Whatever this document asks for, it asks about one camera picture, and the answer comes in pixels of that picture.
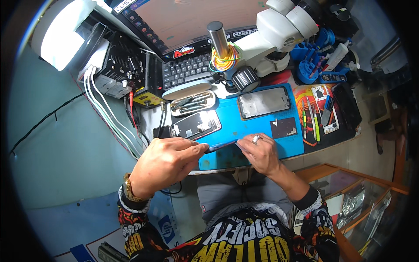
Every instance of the ring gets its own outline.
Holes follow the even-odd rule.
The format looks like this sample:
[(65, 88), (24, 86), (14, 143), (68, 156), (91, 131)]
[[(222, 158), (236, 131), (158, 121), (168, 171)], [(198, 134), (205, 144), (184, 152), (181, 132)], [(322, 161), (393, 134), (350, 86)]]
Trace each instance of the ring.
[(252, 143), (257, 145), (257, 142), (258, 142), (259, 138), (261, 138), (259, 135), (255, 135), (252, 139)]

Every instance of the computer monitor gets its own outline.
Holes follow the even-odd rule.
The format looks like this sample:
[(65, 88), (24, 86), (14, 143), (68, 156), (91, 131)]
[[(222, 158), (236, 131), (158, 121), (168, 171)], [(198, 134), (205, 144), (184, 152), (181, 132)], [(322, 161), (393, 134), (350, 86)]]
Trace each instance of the computer monitor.
[(125, 0), (113, 13), (165, 61), (209, 51), (207, 24), (221, 21), (229, 41), (256, 29), (255, 0)]

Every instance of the glass display case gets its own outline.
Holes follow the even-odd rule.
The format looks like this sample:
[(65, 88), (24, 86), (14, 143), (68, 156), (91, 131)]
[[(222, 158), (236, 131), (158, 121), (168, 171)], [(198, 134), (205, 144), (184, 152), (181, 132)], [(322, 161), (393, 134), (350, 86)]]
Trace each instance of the glass display case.
[[(327, 203), (340, 261), (373, 259), (396, 229), (408, 199), (404, 185), (327, 163), (296, 174)], [(294, 225), (302, 222), (294, 219)]]

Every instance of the gray pants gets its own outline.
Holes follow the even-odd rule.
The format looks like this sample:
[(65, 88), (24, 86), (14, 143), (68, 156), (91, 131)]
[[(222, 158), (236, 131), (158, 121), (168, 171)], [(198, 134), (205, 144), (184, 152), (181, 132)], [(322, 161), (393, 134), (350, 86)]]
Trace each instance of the gray pants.
[(231, 172), (198, 175), (198, 198), (202, 219), (208, 223), (228, 205), (242, 202), (275, 202), (288, 214), (293, 204), (276, 183), (265, 175), (253, 172), (249, 183), (237, 184)]

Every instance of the microscope focus knob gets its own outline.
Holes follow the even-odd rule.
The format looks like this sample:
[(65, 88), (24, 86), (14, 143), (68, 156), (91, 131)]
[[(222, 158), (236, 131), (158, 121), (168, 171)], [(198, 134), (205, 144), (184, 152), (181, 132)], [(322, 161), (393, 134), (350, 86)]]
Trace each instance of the microscope focus knob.
[(250, 66), (239, 68), (231, 77), (231, 81), (243, 94), (250, 93), (261, 84), (261, 80)]

